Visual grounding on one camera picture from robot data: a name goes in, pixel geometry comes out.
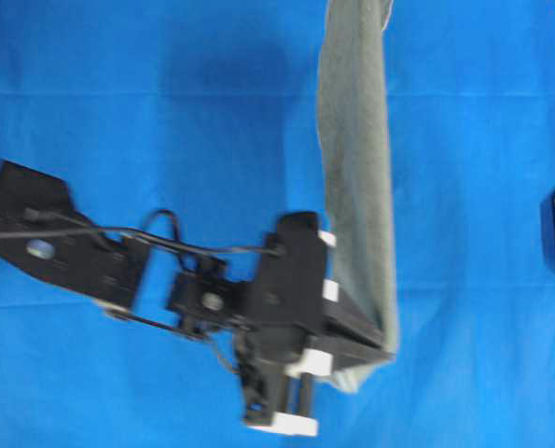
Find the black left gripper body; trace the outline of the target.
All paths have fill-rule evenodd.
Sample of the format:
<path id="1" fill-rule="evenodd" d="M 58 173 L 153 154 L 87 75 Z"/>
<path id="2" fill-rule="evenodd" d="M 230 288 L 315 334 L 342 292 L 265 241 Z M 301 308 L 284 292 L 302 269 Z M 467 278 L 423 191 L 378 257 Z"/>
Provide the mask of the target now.
<path id="1" fill-rule="evenodd" d="M 314 212 L 280 217 L 266 239 L 239 312 L 237 364 L 243 421 L 255 430 L 314 437 L 312 382 L 331 374 L 334 357 L 318 347 L 324 305 L 337 289 L 326 279 L 328 241 Z"/>

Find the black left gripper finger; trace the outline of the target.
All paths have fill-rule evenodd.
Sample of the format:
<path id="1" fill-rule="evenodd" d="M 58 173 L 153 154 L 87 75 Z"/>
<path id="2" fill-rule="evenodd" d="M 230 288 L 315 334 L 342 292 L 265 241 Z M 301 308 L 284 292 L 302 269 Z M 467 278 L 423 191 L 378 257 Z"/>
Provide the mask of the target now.
<path id="1" fill-rule="evenodd" d="M 328 334 L 372 348 L 383 348 L 382 331 L 343 289 L 324 298 L 323 313 Z"/>
<path id="2" fill-rule="evenodd" d="M 379 364 L 394 357 L 380 347 L 340 337 L 326 337 L 326 350 L 333 356 L 333 372 Z"/>

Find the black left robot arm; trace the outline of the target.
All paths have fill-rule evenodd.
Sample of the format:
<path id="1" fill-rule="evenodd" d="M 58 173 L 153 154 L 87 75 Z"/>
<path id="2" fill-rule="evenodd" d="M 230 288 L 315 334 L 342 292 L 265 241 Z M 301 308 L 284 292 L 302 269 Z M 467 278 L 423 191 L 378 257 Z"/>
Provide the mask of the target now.
<path id="1" fill-rule="evenodd" d="M 254 277 L 227 278 L 236 247 L 205 248 L 147 227 L 100 227 L 80 214 L 60 178 L 5 161 L 0 168 L 0 259 L 33 278 L 94 300 L 111 317 L 135 319 L 150 252 L 176 256 L 170 332 L 211 343 L 227 330 L 248 427 L 314 436 L 313 384 L 388 358 L 383 332 L 327 276 L 335 236 L 314 212 L 285 214 L 261 246 Z"/>

